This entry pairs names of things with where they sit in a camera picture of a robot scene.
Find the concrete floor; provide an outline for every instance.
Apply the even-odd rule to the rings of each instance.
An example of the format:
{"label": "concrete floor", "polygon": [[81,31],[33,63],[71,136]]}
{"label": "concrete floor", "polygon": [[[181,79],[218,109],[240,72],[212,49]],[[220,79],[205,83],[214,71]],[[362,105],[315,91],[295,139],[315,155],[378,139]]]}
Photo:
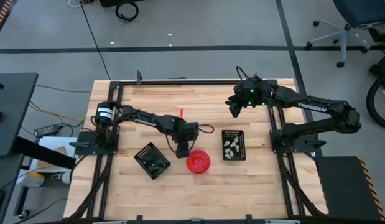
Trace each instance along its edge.
{"label": "concrete floor", "polygon": [[[137,3],[139,17],[128,24],[119,22],[114,12],[103,9],[98,0],[86,5],[85,10],[99,47],[287,46],[277,1],[144,0]],[[331,32],[325,26],[312,26],[317,17],[341,26],[345,23],[331,0],[280,2],[295,46],[304,46],[308,40]],[[367,31],[358,33],[374,44]],[[317,45],[332,46],[333,43],[324,41]],[[0,33],[0,49],[94,47],[81,8],[70,8],[67,0],[17,0]],[[362,156],[385,212],[385,129],[372,121],[365,107],[366,93],[374,82],[368,68],[383,53],[350,51],[346,65],[341,69],[336,68],[340,60],[337,51],[297,51],[296,55],[307,94],[347,100],[361,113],[363,128],[360,132],[321,134],[320,138],[328,143],[322,150],[325,156]],[[103,58],[113,79],[135,78],[137,69],[145,79],[236,78],[236,65],[250,74],[258,72],[263,78],[295,79],[286,49],[105,52]],[[0,73],[4,72],[37,72],[39,84],[67,90],[90,91],[93,80],[106,79],[97,53],[0,54]],[[32,101],[43,109],[82,118],[89,98],[86,93],[64,93],[37,87]],[[314,113],[313,118],[322,119],[323,116]],[[58,118],[28,110],[23,127],[31,131],[54,123],[58,123]],[[20,135],[34,139],[23,130]],[[26,208],[34,213],[66,197],[68,189],[33,189],[30,192]],[[14,205],[13,197],[11,212],[4,223],[17,221],[11,214]],[[64,207],[65,202],[60,202],[25,223],[59,220]]]}

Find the butcher block tabletop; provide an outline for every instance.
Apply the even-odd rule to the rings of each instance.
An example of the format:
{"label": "butcher block tabletop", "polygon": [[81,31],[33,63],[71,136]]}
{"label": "butcher block tabletop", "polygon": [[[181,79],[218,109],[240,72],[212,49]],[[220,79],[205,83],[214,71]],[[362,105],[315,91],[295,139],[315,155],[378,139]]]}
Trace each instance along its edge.
{"label": "butcher block tabletop", "polygon": [[[295,90],[293,79],[277,81],[278,85]],[[90,117],[95,115],[97,104],[107,100],[109,83],[109,80],[94,82],[85,128],[95,129]],[[287,218],[277,157],[272,152],[269,138],[271,124],[268,108],[244,108],[238,118],[233,118],[224,104],[233,95],[233,87],[124,87],[122,105],[131,105],[157,115],[174,116],[178,116],[180,108],[183,108],[186,122],[212,125],[214,133],[200,132],[192,149],[207,152],[211,166],[204,174],[193,174],[188,170],[185,158],[176,158],[165,136],[156,128],[133,122],[121,123],[105,220],[135,220],[137,215],[143,215],[144,220],[245,219],[246,214],[251,214],[253,218]],[[289,108],[284,113],[286,122],[304,122],[301,109]],[[221,130],[225,129],[244,131],[245,161],[223,160]],[[171,162],[171,166],[156,180],[152,180],[134,159],[134,155],[150,142]],[[64,217],[71,215],[90,191],[96,158],[87,156],[74,170]],[[306,154],[297,153],[294,159],[301,188],[319,210],[328,213],[314,160]],[[290,185],[289,189],[294,213],[297,214],[296,199]],[[98,215],[100,199],[101,191],[95,199],[94,216]]]}

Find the black mesh basket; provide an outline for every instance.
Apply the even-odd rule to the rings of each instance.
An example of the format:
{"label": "black mesh basket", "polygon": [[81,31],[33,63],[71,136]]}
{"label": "black mesh basket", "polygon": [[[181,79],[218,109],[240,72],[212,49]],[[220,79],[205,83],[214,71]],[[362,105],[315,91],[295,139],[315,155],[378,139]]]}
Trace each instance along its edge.
{"label": "black mesh basket", "polygon": [[[246,160],[243,131],[222,130],[221,133],[223,136],[223,159],[227,160],[227,161]],[[224,146],[226,141],[229,141],[230,144],[232,144],[232,142],[234,142],[235,138],[238,138],[238,143],[236,143],[236,145],[239,146],[239,152],[236,151],[235,147]],[[226,154],[225,150],[228,148],[231,148],[231,151],[234,154],[234,156],[232,156],[231,159],[228,159],[225,157],[225,154]]]}
{"label": "black mesh basket", "polygon": [[170,166],[170,162],[163,156],[158,148],[153,145],[152,142],[141,149],[141,151],[139,151],[134,158],[152,178],[152,180],[155,180]]}

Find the red ball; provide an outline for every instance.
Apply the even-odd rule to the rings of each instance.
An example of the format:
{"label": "red ball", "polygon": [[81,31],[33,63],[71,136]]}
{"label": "red ball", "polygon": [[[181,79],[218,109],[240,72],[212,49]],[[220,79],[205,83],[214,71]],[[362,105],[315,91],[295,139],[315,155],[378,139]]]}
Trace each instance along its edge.
{"label": "red ball", "polygon": [[187,167],[195,174],[202,174],[210,167],[210,156],[202,150],[194,150],[187,157]]}

